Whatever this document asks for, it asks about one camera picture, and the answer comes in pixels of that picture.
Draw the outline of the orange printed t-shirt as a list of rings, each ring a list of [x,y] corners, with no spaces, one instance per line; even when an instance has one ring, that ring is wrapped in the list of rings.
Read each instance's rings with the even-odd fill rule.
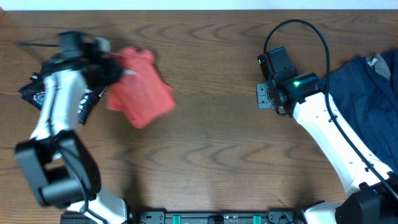
[[[125,47],[114,56],[122,76],[110,86],[107,109],[123,112],[135,128],[142,129],[176,107],[174,89],[160,77],[151,51]]]

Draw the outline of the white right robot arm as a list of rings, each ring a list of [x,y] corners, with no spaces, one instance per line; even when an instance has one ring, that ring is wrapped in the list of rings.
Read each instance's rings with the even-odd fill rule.
[[[397,174],[362,142],[316,74],[258,83],[256,96],[260,109],[290,116],[314,138],[348,196],[304,208],[304,223],[397,223]]]

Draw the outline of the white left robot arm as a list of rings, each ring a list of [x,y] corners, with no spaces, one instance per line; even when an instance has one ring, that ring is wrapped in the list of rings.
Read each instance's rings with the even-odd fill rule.
[[[30,139],[15,150],[41,206],[78,212],[96,223],[130,223],[126,202],[102,186],[99,168],[77,133],[78,107],[87,87],[108,85],[120,76],[114,57],[54,57],[43,64],[40,118]]]

